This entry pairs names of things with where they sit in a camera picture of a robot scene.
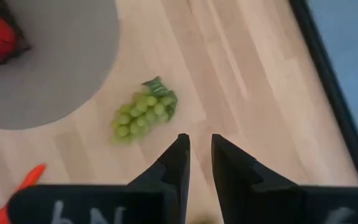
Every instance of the gray rug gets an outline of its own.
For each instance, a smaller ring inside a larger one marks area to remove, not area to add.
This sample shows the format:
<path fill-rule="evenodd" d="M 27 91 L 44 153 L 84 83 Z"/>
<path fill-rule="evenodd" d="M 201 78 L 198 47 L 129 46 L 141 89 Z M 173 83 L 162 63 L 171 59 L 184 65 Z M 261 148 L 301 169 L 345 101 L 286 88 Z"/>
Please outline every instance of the gray rug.
<path fill-rule="evenodd" d="M 25 129 L 79 108 L 112 69 L 112 0 L 7 0 L 33 49 L 0 66 L 0 128 Z"/>

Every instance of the green grapes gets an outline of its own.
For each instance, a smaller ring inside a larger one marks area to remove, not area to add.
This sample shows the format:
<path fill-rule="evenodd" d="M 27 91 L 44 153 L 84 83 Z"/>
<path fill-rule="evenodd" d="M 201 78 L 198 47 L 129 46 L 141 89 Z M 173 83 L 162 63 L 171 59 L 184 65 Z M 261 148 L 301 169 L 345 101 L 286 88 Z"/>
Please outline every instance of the green grapes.
<path fill-rule="evenodd" d="M 164 105 L 162 105 L 161 103 L 157 103 L 155 106 L 154 106 L 154 112 L 155 114 L 157 115 L 161 115 L 165 112 L 165 108 L 164 108 Z"/>
<path fill-rule="evenodd" d="M 116 129 L 119 127 L 119 122 L 117 120 L 112 120 L 111 123 L 110 123 L 111 127 Z"/>
<path fill-rule="evenodd" d="M 169 115 L 167 112 L 164 112 L 158 116 L 160 122 L 167 122 L 169 120 Z"/>
<path fill-rule="evenodd" d="M 121 126 L 116 129 L 116 132 L 119 137 L 124 137 L 129 133 L 129 128 L 128 126 Z"/>
<path fill-rule="evenodd" d="M 133 99 L 134 99 L 134 101 L 138 101 L 141 97 L 143 96 L 143 94 L 142 93 L 134 93 L 133 94 Z"/>
<path fill-rule="evenodd" d="M 126 114 L 126 113 L 129 113 L 131 111 L 131 109 L 132 109 L 132 105 L 127 103 L 127 104 L 122 105 L 119 108 L 118 112 L 120 112 L 121 114 Z"/>
<path fill-rule="evenodd" d="M 160 100 L 161 104 L 163 104 L 164 106 L 168 106 L 171 103 L 173 103 L 174 99 L 170 96 L 163 96 Z"/>
<path fill-rule="evenodd" d="M 130 112 L 131 116 L 136 118 L 142 114 L 141 111 L 139 111 L 137 108 L 132 108 Z"/>
<path fill-rule="evenodd" d="M 123 104 L 111 121 L 114 131 L 112 144 L 130 144 L 134 139 L 145 137 L 152 126 L 168 122 L 177 105 L 173 91 L 162 84 L 159 77 L 142 84 L 142 89 L 132 95 L 132 101 Z"/>
<path fill-rule="evenodd" d="M 141 98 L 136 102 L 136 109 L 141 112 L 147 111 L 147 102 L 145 101 L 145 99 Z"/>
<path fill-rule="evenodd" d="M 148 96 L 146 99 L 146 102 L 147 102 L 147 105 L 154 106 L 157 104 L 158 99 L 156 99 L 156 97 L 154 97 L 154 96 Z"/>
<path fill-rule="evenodd" d="M 139 125 L 137 125 L 136 122 L 132 122 L 130 125 L 130 130 L 132 134 L 138 134 L 140 132 L 140 127 Z"/>
<path fill-rule="evenodd" d="M 121 125 L 129 124 L 131 117 L 128 114 L 120 114 L 117 118 L 117 121 Z"/>
<path fill-rule="evenodd" d="M 154 124 L 155 120 L 157 119 L 157 115 L 155 114 L 153 108 L 149 108 L 147 110 L 145 117 L 149 124 Z"/>
<path fill-rule="evenodd" d="M 145 115 L 139 116 L 139 117 L 136 119 L 136 124 L 137 124 L 139 127 L 145 126 L 145 125 L 147 124 L 147 120 L 146 120 Z"/>

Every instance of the black border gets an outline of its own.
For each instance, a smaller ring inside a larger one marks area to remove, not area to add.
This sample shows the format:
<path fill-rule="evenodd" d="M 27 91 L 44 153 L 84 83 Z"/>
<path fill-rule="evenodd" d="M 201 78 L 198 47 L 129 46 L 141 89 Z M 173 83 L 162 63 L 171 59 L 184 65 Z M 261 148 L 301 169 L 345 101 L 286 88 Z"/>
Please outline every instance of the black border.
<path fill-rule="evenodd" d="M 323 41 L 306 1 L 289 0 L 358 173 L 358 130 L 346 105 L 337 78 L 334 75 L 333 67 L 328 59 L 329 57 L 324 48 Z"/>

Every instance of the carrot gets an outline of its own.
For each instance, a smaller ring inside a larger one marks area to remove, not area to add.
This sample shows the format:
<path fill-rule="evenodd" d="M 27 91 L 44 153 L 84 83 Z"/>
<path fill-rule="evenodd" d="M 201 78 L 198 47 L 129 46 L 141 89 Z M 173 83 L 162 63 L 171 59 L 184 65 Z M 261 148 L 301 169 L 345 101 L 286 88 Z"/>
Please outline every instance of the carrot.
<path fill-rule="evenodd" d="M 22 184 L 17 188 L 16 191 L 22 190 L 26 187 L 33 186 L 37 183 L 37 181 L 40 179 L 42 173 L 44 172 L 47 165 L 41 164 L 36 166 L 34 169 L 32 169 L 29 174 L 25 177 Z"/>
<path fill-rule="evenodd" d="M 0 224 L 9 224 L 6 207 L 0 208 Z"/>
<path fill-rule="evenodd" d="M 32 169 L 24 178 L 22 184 L 16 189 L 15 193 L 19 190 L 25 189 L 26 187 L 35 185 L 40 179 L 46 167 L 47 166 L 45 164 L 41 164 Z M 10 224 L 9 218 L 7 216 L 6 206 L 0 208 L 0 224 Z"/>

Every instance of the light wood floor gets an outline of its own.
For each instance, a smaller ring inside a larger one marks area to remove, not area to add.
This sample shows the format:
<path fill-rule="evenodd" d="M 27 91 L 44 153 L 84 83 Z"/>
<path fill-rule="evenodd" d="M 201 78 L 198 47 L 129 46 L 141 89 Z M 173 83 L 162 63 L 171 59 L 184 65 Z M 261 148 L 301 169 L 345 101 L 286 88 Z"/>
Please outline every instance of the light wood floor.
<path fill-rule="evenodd" d="M 297 183 L 358 185 L 286 0 L 118 0 L 117 7 L 120 49 L 97 94 L 55 123 L 0 130 L 0 207 L 41 162 L 48 165 L 41 183 L 128 183 L 178 133 L 191 137 L 188 220 L 207 214 L 222 222 L 212 133 Z M 110 146 L 114 111 L 157 75 L 180 99 L 174 119 L 137 144 Z"/>

